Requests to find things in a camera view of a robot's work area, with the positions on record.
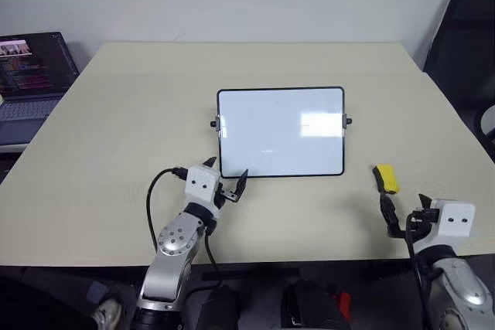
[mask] red object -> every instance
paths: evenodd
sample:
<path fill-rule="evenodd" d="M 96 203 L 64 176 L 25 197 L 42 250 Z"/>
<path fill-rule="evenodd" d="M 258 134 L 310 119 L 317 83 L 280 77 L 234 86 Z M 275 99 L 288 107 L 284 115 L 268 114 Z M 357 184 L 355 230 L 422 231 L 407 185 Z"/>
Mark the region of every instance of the red object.
<path fill-rule="evenodd" d="M 339 305 L 339 309 L 342 312 L 343 317 L 350 321 L 350 294 L 342 291 L 339 295 L 337 295 L 337 304 Z"/>

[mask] black cable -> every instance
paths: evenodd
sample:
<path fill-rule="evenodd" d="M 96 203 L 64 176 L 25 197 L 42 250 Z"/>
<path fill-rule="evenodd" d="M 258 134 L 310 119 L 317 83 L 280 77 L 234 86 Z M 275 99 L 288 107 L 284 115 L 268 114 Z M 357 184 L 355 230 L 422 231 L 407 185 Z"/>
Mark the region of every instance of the black cable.
<path fill-rule="evenodd" d="M 222 283 L 223 283 L 222 275 L 220 273 L 220 270 L 218 269 L 217 262 L 213 258 L 213 254 L 211 253 L 211 250 L 210 250 L 210 241 L 208 240 L 209 237 L 210 237 L 210 235 L 207 233 L 205 235 L 205 237 L 204 237 L 204 247 L 207 250 L 208 258 L 210 259 L 211 265 L 213 266 L 213 269 L 217 273 L 218 281 L 217 281 L 217 283 L 215 285 L 207 285 L 207 286 L 202 286 L 202 287 L 197 287 L 195 289 L 192 289 L 191 291 L 189 291 L 186 294 L 186 297 L 184 298 L 184 302 L 183 303 L 186 303 L 187 299 L 189 299 L 189 297 L 191 295 L 193 295 L 193 294 L 195 294 L 195 293 L 197 293 L 199 291 L 216 289 L 217 287 L 220 287 L 222 285 Z"/>
<path fill-rule="evenodd" d="M 408 218 L 405 222 L 405 242 L 408 246 L 409 257 L 411 258 L 412 271 L 415 276 L 416 286 L 419 290 L 419 297 L 421 299 L 421 306 L 423 310 L 423 325 L 428 330 L 433 330 L 432 318 L 430 316 L 430 311 L 428 307 L 428 299 L 425 295 L 425 290 L 423 288 L 423 280 L 421 276 L 421 272 L 419 270 L 418 258 L 415 255 L 414 247 L 412 245 L 412 233 L 411 233 L 411 222 L 412 222 L 412 214 L 408 215 Z"/>
<path fill-rule="evenodd" d="M 160 179 L 160 177 L 166 173 L 171 173 L 175 170 L 175 168 L 169 168 L 162 170 L 160 173 L 156 175 L 156 177 L 152 180 L 151 184 L 149 185 L 148 188 L 148 195 L 146 196 L 146 216 L 148 217 L 148 228 L 149 228 L 149 233 L 152 235 L 152 242 L 153 246 L 155 247 L 155 251 L 158 249 L 158 245 L 156 244 L 156 236 L 155 236 L 155 230 L 153 229 L 153 222 L 152 222 L 152 212 L 151 212 L 151 199 L 152 199 L 152 192 L 153 192 L 153 187 L 155 187 L 155 184 L 157 181 Z"/>

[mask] whiteboard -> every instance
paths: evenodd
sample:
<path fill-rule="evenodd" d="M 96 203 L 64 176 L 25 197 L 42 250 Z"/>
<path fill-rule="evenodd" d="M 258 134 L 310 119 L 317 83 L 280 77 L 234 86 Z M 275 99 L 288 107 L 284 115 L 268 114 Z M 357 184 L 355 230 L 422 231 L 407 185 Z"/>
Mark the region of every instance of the whiteboard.
<path fill-rule="evenodd" d="M 341 175 L 341 87 L 219 90 L 220 172 L 224 178 Z"/>

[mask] laptop keyboard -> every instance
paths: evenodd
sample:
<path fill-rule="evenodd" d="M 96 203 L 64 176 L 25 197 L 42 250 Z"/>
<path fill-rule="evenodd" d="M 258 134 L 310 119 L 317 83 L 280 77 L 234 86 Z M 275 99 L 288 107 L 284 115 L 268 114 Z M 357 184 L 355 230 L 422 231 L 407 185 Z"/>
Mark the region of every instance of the laptop keyboard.
<path fill-rule="evenodd" d="M 0 106 L 0 121 L 44 119 L 59 100 L 32 100 L 29 102 L 4 102 Z"/>

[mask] laptop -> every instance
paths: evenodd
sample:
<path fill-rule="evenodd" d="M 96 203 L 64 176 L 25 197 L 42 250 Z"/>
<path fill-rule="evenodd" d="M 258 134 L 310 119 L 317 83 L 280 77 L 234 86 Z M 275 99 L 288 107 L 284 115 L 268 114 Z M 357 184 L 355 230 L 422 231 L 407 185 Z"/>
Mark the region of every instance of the laptop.
<path fill-rule="evenodd" d="M 0 145 L 29 143 L 78 76 L 60 32 L 0 36 Z"/>

